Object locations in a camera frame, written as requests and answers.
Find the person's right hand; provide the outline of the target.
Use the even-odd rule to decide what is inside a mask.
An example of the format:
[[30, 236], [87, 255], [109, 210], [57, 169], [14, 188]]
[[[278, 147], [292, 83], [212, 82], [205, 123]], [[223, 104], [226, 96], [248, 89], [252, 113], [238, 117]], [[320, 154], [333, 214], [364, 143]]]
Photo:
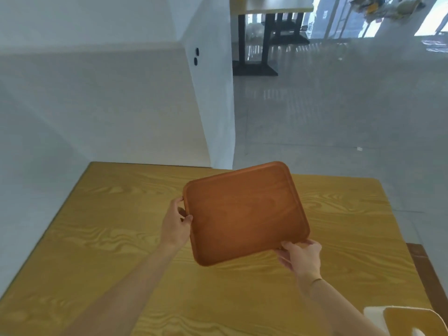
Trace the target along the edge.
[[282, 247], [274, 250], [280, 263], [292, 271], [301, 284], [308, 285], [316, 280], [321, 280], [320, 252], [322, 245], [310, 239], [297, 245], [302, 248], [301, 253], [289, 253]]

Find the person's left hand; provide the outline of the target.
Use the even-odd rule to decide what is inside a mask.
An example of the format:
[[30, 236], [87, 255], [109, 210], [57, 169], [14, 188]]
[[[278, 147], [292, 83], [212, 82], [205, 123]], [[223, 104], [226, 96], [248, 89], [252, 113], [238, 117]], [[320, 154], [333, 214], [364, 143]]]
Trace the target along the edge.
[[183, 197], [171, 200], [161, 225], [160, 246], [173, 253], [177, 253], [190, 236], [182, 233], [182, 220], [188, 215], [180, 206], [182, 202]]

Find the brown wooden tray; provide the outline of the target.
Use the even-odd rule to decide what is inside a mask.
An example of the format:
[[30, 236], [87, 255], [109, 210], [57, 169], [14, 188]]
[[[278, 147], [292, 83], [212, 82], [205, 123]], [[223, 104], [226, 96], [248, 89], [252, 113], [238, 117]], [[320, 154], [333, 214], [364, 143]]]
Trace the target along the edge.
[[193, 216], [190, 240], [201, 266], [303, 242], [311, 233], [290, 170], [280, 161], [192, 180], [183, 202]]

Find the person's right forearm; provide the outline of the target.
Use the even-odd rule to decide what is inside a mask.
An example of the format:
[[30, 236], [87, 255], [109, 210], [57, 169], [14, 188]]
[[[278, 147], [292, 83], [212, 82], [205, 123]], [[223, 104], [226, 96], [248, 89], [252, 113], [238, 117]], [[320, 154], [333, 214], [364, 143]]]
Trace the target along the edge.
[[306, 307], [328, 336], [388, 336], [325, 280], [297, 283]]

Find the person's left forearm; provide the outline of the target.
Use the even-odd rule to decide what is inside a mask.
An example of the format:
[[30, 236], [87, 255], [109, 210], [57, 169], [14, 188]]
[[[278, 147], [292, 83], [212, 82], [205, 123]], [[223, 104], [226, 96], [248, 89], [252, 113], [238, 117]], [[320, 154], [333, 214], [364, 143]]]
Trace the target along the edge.
[[78, 316], [60, 336], [130, 336], [182, 244], [161, 242], [129, 274]]

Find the wooden dining table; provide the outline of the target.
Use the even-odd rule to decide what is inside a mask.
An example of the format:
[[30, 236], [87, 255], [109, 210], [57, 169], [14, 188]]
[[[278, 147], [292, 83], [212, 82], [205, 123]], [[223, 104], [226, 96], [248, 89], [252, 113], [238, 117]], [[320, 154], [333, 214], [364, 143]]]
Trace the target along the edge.
[[[170, 201], [209, 168], [92, 162], [0, 299], [0, 335], [58, 335], [122, 279], [160, 238]], [[381, 183], [293, 179], [322, 244], [322, 276], [357, 309], [432, 309]], [[198, 265], [188, 242], [168, 267], [132, 335], [325, 335], [293, 275], [271, 250]]]

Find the yellow wooden chair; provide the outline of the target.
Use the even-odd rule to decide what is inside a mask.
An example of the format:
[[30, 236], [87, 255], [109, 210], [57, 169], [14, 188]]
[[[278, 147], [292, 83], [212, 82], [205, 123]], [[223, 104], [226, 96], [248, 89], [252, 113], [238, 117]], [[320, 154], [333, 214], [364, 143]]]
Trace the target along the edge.
[[448, 336], [448, 326], [430, 309], [369, 306], [363, 314], [388, 336]]

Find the table with black legs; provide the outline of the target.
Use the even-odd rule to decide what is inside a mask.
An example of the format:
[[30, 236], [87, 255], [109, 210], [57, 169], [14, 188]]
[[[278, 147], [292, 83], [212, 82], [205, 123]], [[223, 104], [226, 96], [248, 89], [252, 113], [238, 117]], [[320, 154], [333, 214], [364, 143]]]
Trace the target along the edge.
[[[307, 46], [301, 34], [305, 13], [314, 11], [314, 0], [229, 0], [230, 13], [238, 17], [238, 60], [232, 62], [235, 77], [277, 77], [268, 63], [271, 46]], [[246, 44], [262, 40], [261, 60], [249, 61]]]

